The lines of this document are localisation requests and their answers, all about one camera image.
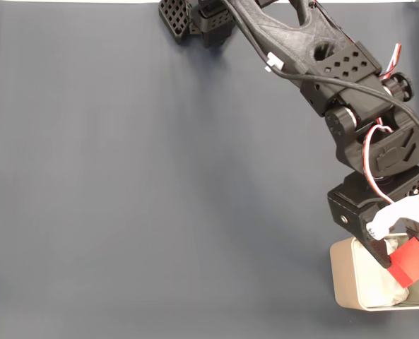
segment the white tissue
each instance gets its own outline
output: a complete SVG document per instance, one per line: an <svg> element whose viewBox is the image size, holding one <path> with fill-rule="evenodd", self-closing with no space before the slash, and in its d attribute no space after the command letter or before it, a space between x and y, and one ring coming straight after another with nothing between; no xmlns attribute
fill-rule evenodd
<svg viewBox="0 0 419 339"><path fill-rule="evenodd" d="M388 254L397 250L397 239L386 239L385 242ZM354 242L353 249L358 293L363 306L389 307L407 300L408 289L402 288L360 242Z"/></svg>

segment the red and white wire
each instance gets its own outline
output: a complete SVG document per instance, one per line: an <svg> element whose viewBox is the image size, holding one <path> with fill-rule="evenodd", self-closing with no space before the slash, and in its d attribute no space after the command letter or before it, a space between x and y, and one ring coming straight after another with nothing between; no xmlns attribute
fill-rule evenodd
<svg viewBox="0 0 419 339"><path fill-rule="evenodd" d="M385 74L380 77L381 80L389 79L391 76L391 72L396 68L396 66L398 66L399 56L401 55L401 49L402 49L401 44L396 44L394 46L393 55L391 56L391 60L388 64L388 67L386 68ZM384 124L384 121L382 120L382 118L378 118L376 122L379 125Z"/></svg>
<svg viewBox="0 0 419 339"><path fill-rule="evenodd" d="M382 125L374 125L366 134L365 143L363 145L363 169L365 171L365 176L367 181L370 183L372 189L377 193L378 196L382 197L384 200L388 201L389 203L394 203L393 200L390 199L382 190L377 186L377 183L372 176L371 167L370 167L370 147L371 147L371 140L374 135L374 132L377 129L381 129L383 131L387 131L389 133L393 133L393 130L388 126Z"/></svg>

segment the black bracket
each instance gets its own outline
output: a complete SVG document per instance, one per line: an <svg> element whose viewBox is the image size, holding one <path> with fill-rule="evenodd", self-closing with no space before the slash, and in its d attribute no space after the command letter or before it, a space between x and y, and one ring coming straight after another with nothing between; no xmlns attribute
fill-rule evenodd
<svg viewBox="0 0 419 339"><path fill-rule="evenodd" d="M412 195L419 189L419 167L389 177L378 185L395 201ZM371 189L365 176L357 172L348 175L341 185L329 192L328 200L334 221L356 237L383 267L388 268L391 262L384 240L373 239L366 230L366 224L387 202ZM419 239L419 225L408 222L406 226L409 236Z"/></svg>

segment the mounting holes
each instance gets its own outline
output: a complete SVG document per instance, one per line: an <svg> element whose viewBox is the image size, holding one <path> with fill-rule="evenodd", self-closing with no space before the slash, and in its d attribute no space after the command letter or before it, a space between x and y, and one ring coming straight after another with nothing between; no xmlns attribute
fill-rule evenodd
<svg viewBox="0 0 419 339"><path fill-rule="evenodd" d="M335 47L330 42L321 42L314 49L314 60L322 61L334 53Z"/></svg>

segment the red cube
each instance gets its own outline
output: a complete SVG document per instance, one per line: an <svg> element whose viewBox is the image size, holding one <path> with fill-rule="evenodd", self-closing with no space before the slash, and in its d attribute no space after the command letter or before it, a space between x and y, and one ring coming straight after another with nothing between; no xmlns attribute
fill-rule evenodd
<svg viewBox="0 0 419 339"><path fill-rule="evenodd" d="M419 280L419 241L412 238L390 255L391 266L388 271L407 288Z"/></svg>

